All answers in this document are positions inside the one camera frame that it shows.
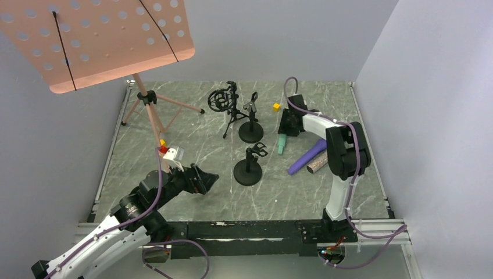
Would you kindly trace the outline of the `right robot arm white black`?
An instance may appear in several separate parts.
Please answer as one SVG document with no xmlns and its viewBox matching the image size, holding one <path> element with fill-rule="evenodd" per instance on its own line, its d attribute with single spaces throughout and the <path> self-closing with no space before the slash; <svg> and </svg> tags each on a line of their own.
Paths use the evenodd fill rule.
<svg viewBox="0 0 493 279">
<path fill-rule="evenodd" d="M 300 94 L 289 96 L 287 102 L 279 132 L 291 137 L 310 132 L 325 140 L 328 166 L 333 174 L 331 194 L 321 219 L 298 221 L 301 240 L 305 244 L 344 239 L 355 242 L 357 237 L 351 222 L 353 192 L 371 164 L 362 125 L 357 121 L 342 123 L 308 110 Z"/>
</svg>

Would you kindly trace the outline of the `teal toy microphone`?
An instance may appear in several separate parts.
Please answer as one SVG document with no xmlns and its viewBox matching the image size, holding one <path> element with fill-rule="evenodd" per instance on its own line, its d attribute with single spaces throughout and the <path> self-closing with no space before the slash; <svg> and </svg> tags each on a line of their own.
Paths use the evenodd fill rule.
<svg viewBox="0 0 493 279">
<path fill-rule="evenodd" d="M 278 139 L 277 139 L 277 153 L 279 155 L 283 154 L 286 142 L 287 142 L 287 135 L 286 134 L 279 134 Z"/>
</svg>

